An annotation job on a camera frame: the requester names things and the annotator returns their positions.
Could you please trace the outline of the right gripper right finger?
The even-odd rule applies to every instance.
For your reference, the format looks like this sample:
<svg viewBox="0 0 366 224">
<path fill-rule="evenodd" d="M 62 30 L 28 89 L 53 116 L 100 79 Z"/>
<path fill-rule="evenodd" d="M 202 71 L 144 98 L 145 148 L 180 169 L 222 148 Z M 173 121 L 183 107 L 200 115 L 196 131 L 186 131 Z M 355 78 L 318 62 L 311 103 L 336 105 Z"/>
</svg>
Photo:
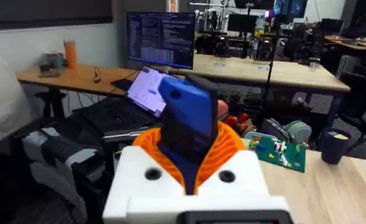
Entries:
<svg viewBox="0 0 366 224">
<path fill-rule="evenodd" d="M 195 178 L 196 195 L 269 195 L 267 183 L 254 152 L 245 148 L 238 134 L 217 122 L 216 138 Z"/>
</svg>

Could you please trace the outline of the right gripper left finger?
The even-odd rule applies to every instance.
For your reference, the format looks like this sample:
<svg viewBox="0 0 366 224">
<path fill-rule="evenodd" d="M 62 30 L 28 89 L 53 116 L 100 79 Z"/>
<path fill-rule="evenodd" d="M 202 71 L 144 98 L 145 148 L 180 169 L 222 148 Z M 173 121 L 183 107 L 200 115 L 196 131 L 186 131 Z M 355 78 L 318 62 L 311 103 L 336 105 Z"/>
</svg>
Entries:
<svg viewBox="0 0 366 224">
<path fill-rule="evenodd" d="M 160 128 L 140 134 L 118 160 L 103 211 L 104 223 L 176 223 L 183 176 L 159 150 Z"/>
</svg>

